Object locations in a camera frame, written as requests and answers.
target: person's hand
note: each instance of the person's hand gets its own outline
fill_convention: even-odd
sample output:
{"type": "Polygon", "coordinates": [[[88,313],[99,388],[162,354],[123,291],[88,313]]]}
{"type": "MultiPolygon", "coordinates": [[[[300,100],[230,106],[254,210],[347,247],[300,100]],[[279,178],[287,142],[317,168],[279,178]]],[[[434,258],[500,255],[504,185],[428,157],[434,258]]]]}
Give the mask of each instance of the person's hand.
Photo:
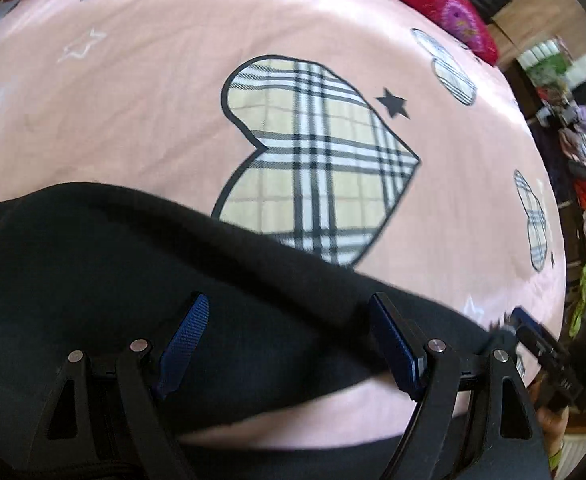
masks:
{"type": "MultiPolygon", "coordinates": [[[[529,386],[529,396],[531,396],[533,403],[538,400],[540,384],[537,382],[529,386]]],[[[569,422],[569,408],[565,408],[560,413],[554,413],[550,409],[542,407],[537,410],[536,418],[544,433],[544,447],[547,454],[553,456],[562,447],[562,438],[566,431],[566,424],[569,422]]]]}

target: star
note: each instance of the star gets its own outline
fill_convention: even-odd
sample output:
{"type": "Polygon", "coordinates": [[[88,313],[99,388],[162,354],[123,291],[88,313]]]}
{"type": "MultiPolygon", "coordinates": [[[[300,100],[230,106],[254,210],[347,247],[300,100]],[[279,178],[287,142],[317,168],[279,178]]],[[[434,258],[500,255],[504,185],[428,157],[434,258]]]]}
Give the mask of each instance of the star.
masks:
{"type": "Polygon", "coordinates": [[[376,99],[385,105],[385,107],[387,107],[388,114],[391,116],[391,118],[398,114],[402,114],[407,119],[410,118],[409,114],[404,109],[404,103],[406,103],[406,99],[395,97],[395,95],[391,94],[387,88],[384,89],[384,97],[376,97],[376,99]]]}
{"type": "Polygon", "coordinates": [[[61,62],[68,57],[74,57],[75,59],[84,59],[86,54],[88,54],[90,48],[100,43],[104,38],[106,38],[106,32],[99,32],[92,28],[89,33],[83,34],[80,38],[73,41],[73,43],[68,44],[64,47],[64,55],[57,60],[57,62],[61,62]]]}
{"type": "Polygon", "coordinates": [[[464,304],[464,309],[462,309],[462,313],[465,316],[470,317],[473,321],[480,324],[482,318],[484,317],[484,310],[480,307],[476,307],[473,304],[473,299],[471,296],[467,298],[467,303],[464,304]]]}

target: black star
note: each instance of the black star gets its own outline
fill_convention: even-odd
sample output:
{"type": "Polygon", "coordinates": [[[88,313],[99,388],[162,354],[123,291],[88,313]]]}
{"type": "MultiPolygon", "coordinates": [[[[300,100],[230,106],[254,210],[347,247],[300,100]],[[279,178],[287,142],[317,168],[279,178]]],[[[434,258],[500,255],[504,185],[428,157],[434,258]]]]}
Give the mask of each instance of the black star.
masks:
{"type": "Polygon", "coordinates": [[[387,88],[384,89],[384,97],[376,97],[378,101],[387,107],[388,114],[391,118],[395,117],[398,114],[402,114],[404,117],[409,119],[409,114],[404,109],[404,103],[406,103],[406,99],[402,99],[401,97],[395,97],[395,95],[391,94],[387,88]]]}

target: plaid pattern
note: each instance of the plaid pattern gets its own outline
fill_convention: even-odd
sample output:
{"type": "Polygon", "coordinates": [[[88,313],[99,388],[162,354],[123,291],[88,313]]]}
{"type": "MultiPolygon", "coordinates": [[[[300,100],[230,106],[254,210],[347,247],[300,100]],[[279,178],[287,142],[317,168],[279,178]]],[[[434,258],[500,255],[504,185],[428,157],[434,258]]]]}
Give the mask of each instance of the plaid pattern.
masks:
{"type": "Polygon", "coordinates": [[[411,33],[415,40],[433,56],[433,72],[444,88],[462,104],[472,105],[476,101],[478,88],[451,54],[426,32],[412,28],[411,33]]]}
{"type": "Polygon", "coordinates": [[[417,156],[351,85],[316,63],[257,59],[226,88],[231,119],[264,150],[218,199],[219,217],[354,264],[397,205],[417,156]]]}
{"type": "Polygon", "coordinates": [[[547,219],[540,205],[540,201],[533,194],[531,187],[522,174],[515,170],[513,173],[515,186],[527,214],[527,231],[529,233],[529,246],[531,248],[531,264],[540,272],[544,268],[547,259],[547,219]]]}

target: silver screw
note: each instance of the silver screw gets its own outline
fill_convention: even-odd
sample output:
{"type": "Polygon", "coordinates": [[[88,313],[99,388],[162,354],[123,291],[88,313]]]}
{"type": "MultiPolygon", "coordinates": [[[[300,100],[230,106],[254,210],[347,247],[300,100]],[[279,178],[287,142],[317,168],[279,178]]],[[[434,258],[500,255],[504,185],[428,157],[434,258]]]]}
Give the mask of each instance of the silver screw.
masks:
{"type": "Polygon", "coordinates": [[[131,350],[134,352],[143,352],[144,350],[146,350],[148,347],[148,342],[146,339],[135,339],[135,341],[133,341],[131,343],[131,350]]]}
{"type": "Polygon", "coordinates": [[[442,339],[431,339],[429,341],[429,348],[434,352],[444,352],[446,347],[442,339]]]}
{"type": "Polygon", "coordinates": [[[494,350],[494,357],[500,362],[505,363],[509,360],[509,354],[502,349],[494,350]]]}
{"type": "Polygon", "coordinates": [[[84,352],[81,350],[73,350],[70,354],[68,354],[68,362],[70,363],[78,363],[84,357],[84,352]]]}

